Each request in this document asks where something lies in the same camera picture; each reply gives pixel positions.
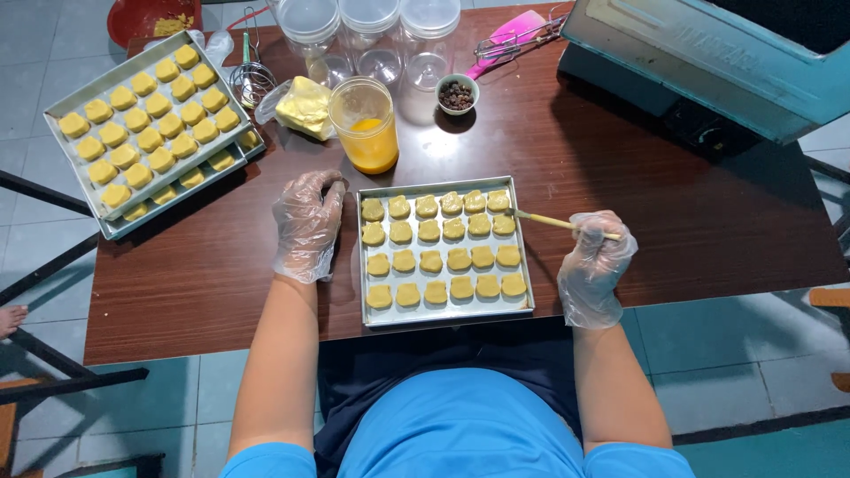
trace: plastic jar lid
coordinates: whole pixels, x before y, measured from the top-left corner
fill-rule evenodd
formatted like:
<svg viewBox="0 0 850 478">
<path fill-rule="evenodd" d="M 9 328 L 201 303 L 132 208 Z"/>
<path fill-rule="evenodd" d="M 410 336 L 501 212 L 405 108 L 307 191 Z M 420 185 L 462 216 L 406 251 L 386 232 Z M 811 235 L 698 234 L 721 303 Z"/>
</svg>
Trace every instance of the plastic jar lid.
<svg viewBox="0 0 850 478">
<path fill-rule="evenodd" d="M 358 33 L 380 33 L 399 19 L 399 0 L 339 0 L 339 14 Z"/>
<path fill-rule="evenodd" d="M 339 8 L 335 0 L 284 0 L 277 20 L 293 42 L 321 43 L 337 33 Z"/>
<path fill-rule="evenodd" d="M 460 21 L 461 0 L 401 0 L 401 25 L 414 37 L 445 37 Z"/>
</svg>

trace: bare foot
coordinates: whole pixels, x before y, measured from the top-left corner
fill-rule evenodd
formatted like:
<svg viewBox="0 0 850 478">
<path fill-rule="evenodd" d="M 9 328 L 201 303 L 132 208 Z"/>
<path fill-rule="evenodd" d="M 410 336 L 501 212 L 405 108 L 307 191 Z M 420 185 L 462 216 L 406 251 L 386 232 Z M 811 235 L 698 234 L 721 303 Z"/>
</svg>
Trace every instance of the bare foot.
<svg viewBox="0 0 850 478">
<path fill-rule="evenodd" d="M 25 318 L 26 305 L 12 305 L 0 309 L 0 340 L 18 330 L 18 326 Z"/>
</svg>

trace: person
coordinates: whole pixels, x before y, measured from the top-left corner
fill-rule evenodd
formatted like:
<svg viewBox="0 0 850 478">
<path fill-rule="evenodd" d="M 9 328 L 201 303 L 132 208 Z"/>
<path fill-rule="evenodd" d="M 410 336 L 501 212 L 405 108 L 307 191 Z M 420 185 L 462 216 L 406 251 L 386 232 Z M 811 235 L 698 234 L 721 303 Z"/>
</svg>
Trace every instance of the person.
<svg viewBox="0 0 850 478">
<path fill-rule="evenodd" d="M 273 206 L 275 275 L 221 478 L 694 476 L 618 323 L 613 290 L 638 245 L 614 213 L 570 218 L 581 232 L 558 288 L 572 327 L 445 327 L 320 353 L 315 282 L 330 273 L 341 179 L 304 174 Z M 314 437 L 317 371 L 327 418 Z"/>
<path fill-rule="evenodd" d="M 18 330 L 18 326 L 26 319 L 26 312 L 26 305 L 12 305 L 0 309 L 0 340 Z"/>
</svg>

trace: dark pants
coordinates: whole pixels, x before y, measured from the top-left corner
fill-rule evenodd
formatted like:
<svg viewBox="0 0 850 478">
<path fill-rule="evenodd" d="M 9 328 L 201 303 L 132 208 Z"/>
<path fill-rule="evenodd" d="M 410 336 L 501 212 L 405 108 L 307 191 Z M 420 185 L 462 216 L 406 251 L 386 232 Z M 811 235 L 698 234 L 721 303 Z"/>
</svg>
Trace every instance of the dark pants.
<svg viewBox="0 0 850 478">
<path fill-rule="evenodd" d="M 314 438 L 319 477 L 336 476 L 360 418 L 381 395 L 413 375 L 458 367 L 489 368 L 514 378 L 581 440 L 572 331 L 563 317 L 335 340 L 319 348 L 325 417 Z"/>
</svg>

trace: cookie dough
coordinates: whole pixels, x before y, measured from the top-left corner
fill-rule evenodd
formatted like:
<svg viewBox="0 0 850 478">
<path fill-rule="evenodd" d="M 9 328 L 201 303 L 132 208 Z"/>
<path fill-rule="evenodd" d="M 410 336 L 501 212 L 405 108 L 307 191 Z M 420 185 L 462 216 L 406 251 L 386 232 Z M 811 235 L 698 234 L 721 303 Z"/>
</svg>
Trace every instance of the cookie dough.
<svg viewBox="0 0 850 478">
<path fill-rule="evenodd" d="M 86 161 L 94 161 L 106 152 L 106 147 L 93 136 L 86 136 L 76 145 L 76 153 Z"/>
<path fill-rule="evenodd" d="M 192 72 L 192 80 L 198 88 L 206 88 L 218 80 L 218 75 L 209 66 L 201 64 Z"/>
<path fill-rule="evenodd" d="M 130 135 L 126 129 L 118 126 L 113 122 L 108 122 L 98 131 L 100 140 L 110 148 L 114 148 L 124 142 Z"/>
<path fill-rule="evenodd" d="M 364 199 L 361 203 L 363 210 L 360 215 L 367 221 L 379 221 L 383 219 L 383 205 L 380 199 L 369 198 Z"/>
<path fill-rule="evenodd" d="M 511 200 L 507 198 L 507 191 L 492 191 L 487 193 L 487 208 L 494 213 L 500 213 L 511 205 Z"/>
<path fill-rule="evenodd" d="M 393 296 L 389 293 L 389 286 L 370 286 L 366 303 L 372 309 L 382 309 L 392 304 Z"/>
<path fill-rule="evenodd" d="M 476 246 L 473 248 L 473 265 L 482 269 L 493 265 L 496 258 L 493 256 L 493 251 L 490 246 Z"/>
<path fill-rule="evenodd" d="M 221 150 L 212 155 L 211 158 L 207 159 L 207 162 L 216 171 L 224 171 L 225 169 L 233 166 L 236 160 L 233 158 L 233 155 L 230 154 L 230 151 Z"/>
<path fill-rule="evenodd" d="M 502 290 L 493 274 L 482 274 L 475 281 L 475 292 L 481 297 L 495 297 Z"/>
<path fill-rule="evenodd" d="M 173 61 L 166 58 L 156 64 L 154 74 L 156 75 L 156 79 L 159 81 L 168 83 L 180 74 L 180 70 L 177 69 L 177 65 L 175 65 Z"/>
<path fill-rule="evenodd" d="M 124 124 L 130 131 L 138 133 L 150 124 L 150 116 L 140 108 L 133 108 L 124 113 Z"/>
<path fill-rule="evenodd" d="M 105 185 L 118 175 L 118 168 L 101 159 L 88 167 L 88 178 L 99 185 Z"/>
<path fill-rule="evenodd" d="M 513 216 L 506 216 L 505 214 L 493 216 L 493 232 L 499 236 L 507 236 L 516 229 L 517 221 L 514 220 Z"/>
<path fill-rule="evenodd" d="M 195 126 L 198 122 L 207 117 L 207 111 L 201 108 L 195 101 L 190 101 L 180 110 L 180 117 L 189 126 Z"/>
<path fill-rule="evenodd" d="M 88 131 L 88 121 L 76 113 L 68 113 L 59 120 L 59 130 L 69 138 L 79 138 Z"/>
<path fill-rule="evenodd" d="M 487 201 L 479 190 L 469 191 L 463 196 L 463 208 L 467 213 L 480 213 L 486 205 Z"/>
<path fill-rule="evenodd" d="M 416 204 L 416 213 L 423 218 L 432 218 L 437 215 L 437 201 L 434 200 L 433 194 L 418 197 Z"/>
<path fill-rule="evenodd" d="M 210 88 L 209 91 L 201 96 L 201 104 L 213 113 L 220 110 L 222 106 L 227 105 L 227 100 L 227 95 L 218 91 L 218 88 Z"/>
<path fill-rule="evenodd" d="M 124 217 L 125 220 L 135 221 L 136 219 L 144 216 L 147 213 L 148 213 L 148 205 L 145 204 L 144 202 L 140 202 L 139 204 L 136 204 L 135 206 L 130 208 L 129 211 L 124 213 L 123 217 Z"/>
<path fill-rule="evenodd" d="M 153 199 L 154 202 L 159 204 L 160 206 L 165 204 L 166 202 L 171 201 L 175 197 L 177 197 L 177 191 L 172 185 L 167 185 L 164 188 L 150 195 L 150 199 Z"/>
<path fill-rule="evenodd" d="M 205 145 L 218 137 L 218 128 L 215 127 L 213 122 L 204 118 L 192 127 L 192 136 L 194 136 L 199 143 Z"/>
<path fill-rule="evenodd" d="M 439 239 L 439 226 L 437 225 L 437 219 L 429 219 L 419 223 L 419 238 L 428 242 L 433 242 Z"/>
<path fill-rule="evenodd" d="M 469 276 L 460 276 L 451 278 L 451 287 L 449 287 L 451 297 L 455 299 L 468 299 L 473 296 L 473 282 Z"/>
<path fill-rule="evenodd" d="M 180 75 L 171 82 L 171 95 L 177 101 L 186 101 L 191 95 L 195 94 L 195 91 L 197 91 L 195 84 L 186 75 Z"/>
<path fill-rule="evenodd" d="M 445 294 L 445 281 L 431 281 L 425 285 L 425 300 L 430 304 L 442 304 L 449 299 Z"/>
<path fill-rule="evenodd" d="M 381 223 L 371 222 L 363 226 L 363 243 L 368 246 L 377 246 L 383 242 L 386 234 L 383 232 Z"/>
<path fill-rule="evenodd" d="M 443 260 L 439 257 L 439 251 L 423 251 L 419 253 L 419 268 L 426 272 L 440 272 L 443 270 Z"/>
<path fill-rule="evenodd" d="M 252 150 L 260 144 L 260 138 L 253 131 L 241 135 L 237 141 L 245 150 Z"/>
<path fill-rule="evenodd" d="M 525 292 L 525 279 L 519 272 L 507 274 L 501 278 L 501 291 L 505 295 L 520 295 Z"/>
<path fill-rule="evenodd" d="M 452 191 L 439 199 L 439 206 L 443 208 L 443 214 L 457 214 L 463 210 L 463 200 Z"/>
<path fill-rule="evenodd" d="M 224 131 L 225 133 L 235 128 L 237 124 L 239 124 L 239 115 L 237 115 L 235 111 L 231 110 L 229 106 L 225 106 L 221 109 L 221 111 L 215 114 L 216 128 Z"/>
<path fill-rule="evenodd" d="M 126 86 L 120 86 L 112 90 L 109 95 L 109 103 L 113 108 L 124 111 L 136 104 L 136 95 Z"/>
<path fill-rule="evenodd" d="M 154 179 L 154 174 L 144 164 L 136 163 L 124 171 L 124 177 L 127 178 L 127 185 L 138 191 Z"/>
<path fill-rule="evenodd" d="M 402 196 L 389 198 L 389 217 L 393 219 L 405 219 L 411 214 L 411 204 L 407 198 Z"/>
<path fill-rule="evenodd" d="M 130 188 L 125 185 L 108 185 L 106 191 L 100 195 L 100 201 L 103 201 L 110 208 L 121 206 L 127 199 L 130 198 Z"/>
<path fill-rule="evenodd" d="M 159 131 L 156 131 L 150 126 L 139 133 L 139 136 L 136 137 L 136 142 L 139 143 L 139 148 L 146 153 L 152 153 L 156 148 L 165 144 Z"/>
<path fill-rule="evenodd" d="M 177 48 L 177 51 L 174 52 L 174 59 L 177 61 L 177 64 L 180 65 L 180 68 L 184 70 L 189 70 L 192 66 L 195 66 L 195 63 L 201 59 L 198 56 L 198 52 L 195 51 L 189 45 L 183 45 L 180 48 Z"/>
<path fill-rule="evenodd" d="M 109 162 L 120 169 L 127 169 L 139 162 L 141 155 L 133 145 L 121 145 L 109 154 Z"/>
<path fill-rule="evenodd" d="M 90 101 L 83 107 L 89 121 L 102 123 L 112 117 L 112 107 L 103 100 Z"/>
<path fill-rule="evenodd" d="M 389 225 L 389 240 L 400 244 L 413 238 L 413 229 L 407 221 L 393 222 Z"/>
<path fill-rule="evenodd" d="M 472 262 L 473 260 L 469 258 L 466 248 L 456 248 L 449 249 L 449 258 L 445 261 L 445 264 L 449 266 L 449 269 L 463 270 L 469 267 Z"/>
<path fill-rule="evenodd" d="M 171 154 L 171 151 L 167 150 L 165 146 L 156 148 L 154 152 L 148 156 L 148 164 L 150 164 L 150 168 L 159 174 L 164 174 L 166 171 L 171 169 L 176 161 L 177 160 L 174 158 L 174 155 Z"/>
<path fill-rule="evenodd" d="M 393 253 L 393 269 L 398 272 L 410 272 L 417 267 L 417 260 L 413 258 L 413 251 L 404 249 Z"/>
<path fill-rule="evenodd" d="M 419 304 L 419 289 L 413 282 L 401 284 L 395 291 L 395 302 L 402 307 Z"/>
<path fill-rule="evenodd" d="M 144 109 L 154 118 L 158 118 L 171 110 L 171 101 L 162 93 L 154 93 L 144 101 Z"/>
<path fill-rule="evenodd" d="M 192 189 L 202 182 L 204 182 L 204 172 L 198 168 L 192 168 L 180 176 L 180 184 L 186 189 Z"/>
<path fill-rule="evenodd" d="M 447 219 L 443 221 L 443 237 L 446 239 L 460 239 L 467 231 L 461 218 Z"/>
<path fill-rule="evenodd" d="M 198 143 L 186 133 L 178 134 L 171 142 L 171 152 L 181 159 L 195 151 L 198 151 Z"/>
<path fill-rule="evenodd" d="M 169 139 L 183 133 L 184 129 L 183 120 L 174 113 L 168 113 L 159 122 L 160 133 Z"/>
<path fill-rule="evenodd" d="M 499 246 L 499 250 L 496 252 L 496 262 L 506 267 L 519 265 L 519 247 Z"/>
<path fill-rule="evenodd" d="M 373 276 L 383 276 L 389 272 L 387 254 L 378 253 L 366 259 L 366 272 Z"/>
<path fill-rule="evenodd" d="M 485 213 L 469 216 L 469 234 L 485 236 L 490 233 L 490 218 Z"/>
<path fill-rule="evenodd" d="M 156 80 L 142 71 L 130 80 L 130 86 L 133 87 L 133 92 L 137 95 L 147 96 L 156 89 Z"/>
</svg>

